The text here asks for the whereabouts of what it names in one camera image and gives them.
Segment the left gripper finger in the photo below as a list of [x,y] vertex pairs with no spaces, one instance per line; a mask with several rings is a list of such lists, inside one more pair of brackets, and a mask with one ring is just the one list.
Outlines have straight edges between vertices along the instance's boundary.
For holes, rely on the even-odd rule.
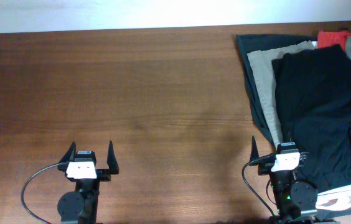
[[119,174],[119,165],[116,160],[115,152],[114,152],[114,147],[113,147],[113,142],[109,142],[108,146],[108,155],[107,155],[107,160],[106,163],[108,165],[110,174]]
[[74,141],[71,143],[68,151],[63,155],[59,163],[66,163],[74,160],[75,153],[76,153],[76,143]]

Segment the black shorts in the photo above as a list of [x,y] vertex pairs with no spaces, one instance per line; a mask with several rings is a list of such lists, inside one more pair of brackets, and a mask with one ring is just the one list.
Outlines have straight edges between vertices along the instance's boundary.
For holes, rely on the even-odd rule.
[[351,184],[351,59],[333,45],[274,59],[284,140],[308,156],[302,176],[320,192]]

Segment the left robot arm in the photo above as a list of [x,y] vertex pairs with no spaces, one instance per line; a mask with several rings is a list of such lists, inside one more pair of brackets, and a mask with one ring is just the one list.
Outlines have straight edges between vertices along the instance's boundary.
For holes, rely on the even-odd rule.
[[68,151],[59,161],[58,170],[75,183],[75,190],[61,196],[57,211],[61,223],[95,224],[100,184],[109,182],[112,175],[119,174],[113,143],[109,142],[106,169],[96,168],[96,155],[93,151],[77,151],[76,143],[71,143]]

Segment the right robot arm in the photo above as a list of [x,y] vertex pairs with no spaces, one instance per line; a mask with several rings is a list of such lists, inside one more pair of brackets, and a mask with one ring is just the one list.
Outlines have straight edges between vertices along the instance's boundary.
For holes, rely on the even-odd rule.
[[317,188],[299,176],[307,158],[294,142],[278,144],[276,152],[260,156],[254,137],[251,138],[250,160],[245,164],[256,166],[258,175],[268,175],[277,211],[269,209],[271,223],[313,223],[317,213]]

